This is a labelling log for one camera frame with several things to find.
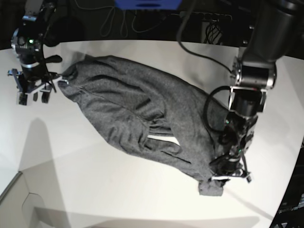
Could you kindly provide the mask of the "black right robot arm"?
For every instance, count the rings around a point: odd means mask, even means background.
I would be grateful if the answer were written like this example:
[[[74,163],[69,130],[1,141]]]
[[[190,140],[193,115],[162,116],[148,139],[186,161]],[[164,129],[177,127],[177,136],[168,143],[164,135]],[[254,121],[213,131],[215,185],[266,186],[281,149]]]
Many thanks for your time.
[[[19,105],[30,105],[38,99],[39,93],[41,101],[47,104],[50,93],[56,91],[55,84],[68,84],[61,74],[50,72],[47,67],[48,63],[61,63],[62,57],[45,57],[43,49],[43,46],[55,47],[60,43],[50,25],[56,8],[56,0],[28,0],[21,25],[11,38],[11,48],[22,68],[8,71],[17,84]]]

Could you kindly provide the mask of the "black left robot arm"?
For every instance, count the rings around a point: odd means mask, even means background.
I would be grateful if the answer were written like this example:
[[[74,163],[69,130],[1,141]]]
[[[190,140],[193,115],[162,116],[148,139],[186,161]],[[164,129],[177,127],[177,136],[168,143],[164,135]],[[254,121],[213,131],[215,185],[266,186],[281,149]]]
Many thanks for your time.
[[[249,148],[258,114],[265,107],[267,92],[277,79],[276,61],[292,45],[304,19],[301,0],[265,0],[260,5],[248,46],[234,59],[231,84],[213,90],[229,91],[228,114],[218,132],[222,154],[210,162],[213,179],[251,181],[245,152]]]

